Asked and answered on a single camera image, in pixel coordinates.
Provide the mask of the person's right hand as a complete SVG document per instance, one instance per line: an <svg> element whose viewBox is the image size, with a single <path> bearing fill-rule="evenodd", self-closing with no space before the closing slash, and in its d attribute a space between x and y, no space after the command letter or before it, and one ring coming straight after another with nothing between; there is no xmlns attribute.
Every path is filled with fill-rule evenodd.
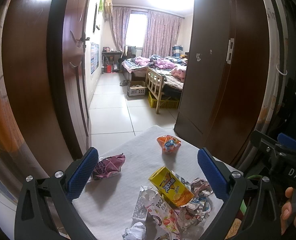
<svg viewBox="0 0 296 240"><path fill-rule="evenodd" d="M285 190L287 201L282 206L281 234L288 239L296 239L296 189Z"/></svg>

